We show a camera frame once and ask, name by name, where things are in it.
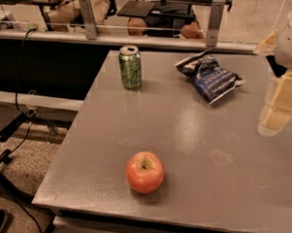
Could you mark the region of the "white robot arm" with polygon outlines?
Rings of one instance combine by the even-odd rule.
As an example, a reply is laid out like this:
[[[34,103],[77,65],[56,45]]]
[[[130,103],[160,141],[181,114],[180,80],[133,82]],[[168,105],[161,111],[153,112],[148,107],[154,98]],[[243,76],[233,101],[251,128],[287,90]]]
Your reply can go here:
[[[292,118],[292,10],[283,26],[260,43],[255,52],[274,55],[276,64],[287,69],[281,77],[272,77],[266,89],[257,131],[269,137],[281,131]]]

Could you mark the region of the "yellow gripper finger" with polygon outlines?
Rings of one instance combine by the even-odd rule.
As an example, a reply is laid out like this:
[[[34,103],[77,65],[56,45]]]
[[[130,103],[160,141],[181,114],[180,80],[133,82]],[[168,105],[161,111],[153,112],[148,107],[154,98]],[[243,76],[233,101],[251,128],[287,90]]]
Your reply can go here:
[[[270,78],[257,131],[265,137],[274,136],[289,123],[291,118],[292,70],[289,70],[280,78]]]

